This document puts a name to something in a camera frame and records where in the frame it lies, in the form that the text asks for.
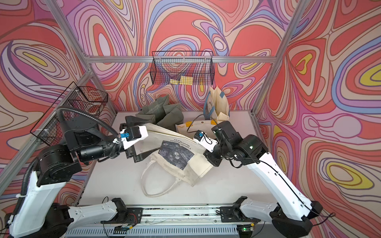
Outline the cream canvas tote bag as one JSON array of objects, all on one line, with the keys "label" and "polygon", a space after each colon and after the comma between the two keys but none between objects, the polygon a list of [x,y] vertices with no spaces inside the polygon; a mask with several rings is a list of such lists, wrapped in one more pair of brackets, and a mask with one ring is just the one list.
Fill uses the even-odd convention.
[{"label": "cream canvas tote bag", "polygon": [[[148,156],[149,163],[141,175],[141,190],[146,197],[160,197],[171,191],[177,183],[184,181],[194,186],[213,165],[204,156],[205,148],[189,137],[151,123],[145,124],[148,137],[142,141],[144,149],[153,150]],[[146,191],[145,176],[154,164],[160,165],[175,177],[174,183],[166,190],[149,194]]]}]

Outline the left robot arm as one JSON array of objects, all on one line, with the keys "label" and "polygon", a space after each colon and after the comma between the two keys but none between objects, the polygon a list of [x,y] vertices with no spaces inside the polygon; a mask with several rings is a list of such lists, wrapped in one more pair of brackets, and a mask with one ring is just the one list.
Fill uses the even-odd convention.
[{"label": "left robot arm", "polygon": [[122,223],[135,226],[139,220],[120,198],[84,207],[55,203],[72,176],[90,161],[114,159],[125,152],[135,160],[134,145],[147,138],[149,120],[127,116],[118,131],[96,116],[68,106],[56,109],[63,142],[43,149],[28,166],[8,230],[12,238],[59,238],[68,230],[91,223]]}]

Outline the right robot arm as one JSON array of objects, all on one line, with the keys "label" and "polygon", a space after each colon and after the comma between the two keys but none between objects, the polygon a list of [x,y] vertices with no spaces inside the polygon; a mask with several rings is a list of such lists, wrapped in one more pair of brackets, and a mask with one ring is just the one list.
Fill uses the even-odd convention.
[{"label": "right robot arm", "polygon": [[293,185],[256,135],[241,137],[229,121],[214,126],[212,133],[214,139],[201,130],[193,137],[194,142],[205,148],[206,159],[215,167],[223,160],[240,162],[237,167],[247,167],[257,175],[276,199],[275,203],[264,203],[241,196],[232,206],[218,210],[221,221],[263,221],[273,224],[287,238],[307,236],[313,228],[312,219],[322,212],[322,205],[305,197]]}]

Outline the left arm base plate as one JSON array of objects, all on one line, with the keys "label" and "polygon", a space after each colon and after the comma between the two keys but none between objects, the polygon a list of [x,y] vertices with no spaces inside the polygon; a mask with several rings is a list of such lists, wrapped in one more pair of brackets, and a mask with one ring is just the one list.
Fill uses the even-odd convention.
[{"label": "left arm base plate", "polygon": [[142,219],[143,208],[127,207],[126,211],[118,212],[116,216],[109,221],[101,221],[101,224],[139,224]]}]

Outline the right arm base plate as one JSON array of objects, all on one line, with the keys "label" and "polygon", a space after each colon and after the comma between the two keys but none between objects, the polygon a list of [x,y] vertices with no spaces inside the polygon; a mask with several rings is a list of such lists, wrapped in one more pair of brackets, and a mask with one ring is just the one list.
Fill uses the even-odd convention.
[{"label": "right arm base plate", "polygon": [[261,220],[256,218],[246,217],[239,208],[234,208],[233,206],[222,206],[216,213],[220,215],[222,223],[259,223]]}]

